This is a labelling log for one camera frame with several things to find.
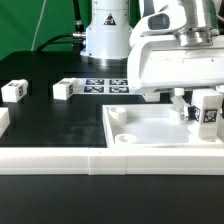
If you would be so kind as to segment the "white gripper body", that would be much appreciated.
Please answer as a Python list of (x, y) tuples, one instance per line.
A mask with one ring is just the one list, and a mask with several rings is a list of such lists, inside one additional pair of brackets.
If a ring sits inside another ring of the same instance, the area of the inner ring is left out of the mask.
[(165, 9), (137, 23), (127, 61), (133, 92), (224, 84), (224, 36), (188, 21), (185, 9)]

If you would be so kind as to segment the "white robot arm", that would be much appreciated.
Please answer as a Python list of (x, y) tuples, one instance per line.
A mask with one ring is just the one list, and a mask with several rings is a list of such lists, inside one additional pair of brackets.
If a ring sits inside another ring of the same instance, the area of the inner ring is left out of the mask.
[(130, 27), (126, 0), (92, 0), (92, 21), (81, 55), (92, 63), (125, 60), (132, 91), (224, 84), (224, 37), (213, 0), (139, 0)]

